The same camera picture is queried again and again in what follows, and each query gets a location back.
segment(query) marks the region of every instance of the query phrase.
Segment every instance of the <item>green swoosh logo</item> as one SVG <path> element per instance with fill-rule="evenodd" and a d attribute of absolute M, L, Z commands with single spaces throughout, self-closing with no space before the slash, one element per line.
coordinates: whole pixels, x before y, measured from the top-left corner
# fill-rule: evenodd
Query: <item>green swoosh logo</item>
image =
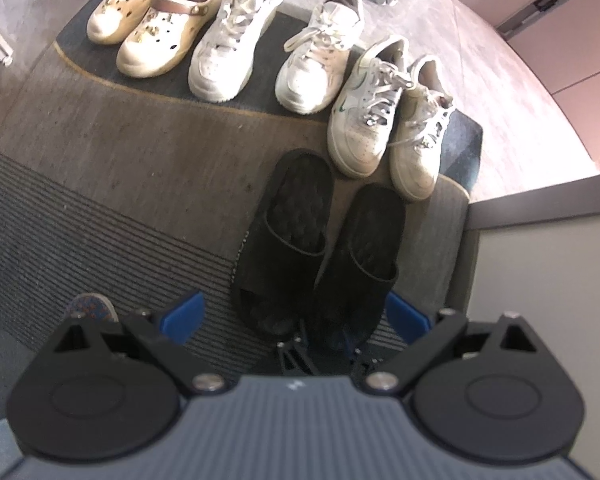
<path fill-rule="evenodd" d="M 362 83 L 365 82 L 365 79 L 366 79 L 366 73 L 365 73 L 365 76 L 362 78 L 362 81 L 360 81 L 360 84 L 358 86 L 354 86 L 353 88 L 350 88 L 349 90 L 357 90 L 358 88 L 360 88 L 362 86 Z M 343 108 L 343 106 L 344 106 L 344 103 L 346 103 L 346 102 L 347 102 L 347 98 L 345 97 L 344 101 L 340 105 L 340 108 L 338 108 L 338 111 L 340 111 L 340 112 L 344 112 L 345 111 L 345 109 Z"/>

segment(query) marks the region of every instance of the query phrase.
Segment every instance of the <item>metal screw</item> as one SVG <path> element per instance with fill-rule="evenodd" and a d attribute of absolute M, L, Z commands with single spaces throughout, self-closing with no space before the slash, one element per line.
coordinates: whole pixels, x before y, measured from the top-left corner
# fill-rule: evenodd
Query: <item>metal screw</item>
<path fill-rule="evenodd" d="M 365 379 L 366 385 L 379 392 L 393 390 L 398 383 L 398 377 L 389 372 L 375 372 Z"/>
<path fill-rule="evenodd" d="M 218 374 L 196 375 L 193 387 L 199 392 L 216 392 L 224 387 L 224 379 Z"/>

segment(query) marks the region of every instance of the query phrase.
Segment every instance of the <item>mat border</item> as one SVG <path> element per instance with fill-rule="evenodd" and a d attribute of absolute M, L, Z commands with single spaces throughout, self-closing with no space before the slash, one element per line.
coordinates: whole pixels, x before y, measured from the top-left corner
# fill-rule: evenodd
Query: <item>mat border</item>
<path fill-rule="evenodd" d="M 301 123 L 305 123 L 305 124 L 309 123 L 309 124 L 324 124 L 324 125 L 326 125 L 326 123 L 324 121 L 316 121 L 316 120 L 312 120 L 312 119 L 304 118 L 304 117 L 289 117 L 289 116 L 282 116 L 282 115 L 267 114 L 266 112 L 255 112 L 253 110 L 242 110 L 240 108 L 219 107 L 219 106 L 215 106 L 213 104 L 200 103 L 200 102 L 192 101 L 189 99 L 182 99 L 179 97 L 172 97 L 172 96 L 167 96 L 167 95 L 163 95 L 163 94 L 147 92 L 145 90 L 139 90 L 137 88 L 131 88 L 129 86 L 122 85 L 120 83 L 114 83 L 113 81 L 109 81 L 108 79 L 104 79 L 95 74 L 92 74 L 91 72 L 88 72 L 88 70 L 85 70 L 78 64 L 74 63 L 67 56 L 67 54 L 65 54 L 64 50 L 62 50 L 62 48 L 60 47 L 60 45 L 58 44 L 58 42 L 56 40 L 54 40 L 52 45 L 53 45 L 53 48 L 56 50 L 56 53 L 58 54 L 60 59 L 62 59 L 75 72 L 77 72 L 78 74 L 80 74 L 81 76 L 83 76 L 87 79 L 95 81 L 96 83 L 100 83 L 101 85 L 104 85 L 107 88 L 111 88 L 113 90 L 120 90 L 123 92 L 127 92 L 129 94 L 145 96 L 145 97 L 156 99 L 158 101 L 164 101 L 164 102 L 168 102 L 168 103 L 172 103 L 172 104 L 186 104 L 187 106 L 193 106 L 193 107 L 200 108 L 203 110 L 217 110 L 218 112 L 221 111 L 222 113 L 232 113 L 235 115 L 241 115 L 241 116 L 247 116 L 247 117 L 255 117 L 255 118 L 267 117 L 267 118 L 275 118 L 278 120 L 296 121 L 296 122 L 301 122 Z M 462 191 L 462 193 L 464 193 L 464 195 L 467 197 L 467 199 L 470 200 L 469 192 L 464 187 L 462 187 L 460 184 L 458 184 L 455 180 L 453 180 L 451 177 L 448 177 L 445 174 L 440 173 L 439 178 L 443 178 L 445 180 L 448 180 L 452 184 L 454 184 L 459 190 Z"/>

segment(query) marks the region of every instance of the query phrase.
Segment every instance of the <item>gray ribbed surface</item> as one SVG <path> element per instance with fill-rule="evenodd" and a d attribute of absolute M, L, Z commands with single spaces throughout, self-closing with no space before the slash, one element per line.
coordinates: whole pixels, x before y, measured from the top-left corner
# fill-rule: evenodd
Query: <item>gray ribbed surface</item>
<path fill-rule="evenodd" d="M 473 465 L 411 424 L 396 399 L 347 378 L 244 377 L 202 397 L 144 452 L 88 467 L 27 460 L 8 480 L 583 480 L 555 458 L 513 469 Z"/>
<path fill-rule="evenodd" d="M 233 263 L 163 235 L 0 154 L 0 327 L 37 350 L 82 292 L 121 313 L 165 307 L 194 286 L 206 298 L 195 355 L 235 376 L 267 351 L 229 304 Z M 373 340 L 404 345 L 383 321 Z"/>

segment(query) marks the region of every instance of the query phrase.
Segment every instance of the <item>brown leather strap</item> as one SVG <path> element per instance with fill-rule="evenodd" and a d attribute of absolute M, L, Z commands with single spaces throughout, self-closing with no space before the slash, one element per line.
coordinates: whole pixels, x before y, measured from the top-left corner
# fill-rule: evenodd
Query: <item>brown leather strap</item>
<path fill-rule="evenodd" d="M 171 14 L 190 14 L 191 16 L 204 16 L 209 12 L 206 5 L 195 4 L 187 6 L 174 2 L 173 0 L 151 0 L 151 8 L 160 12 L 170 12 Z"/>

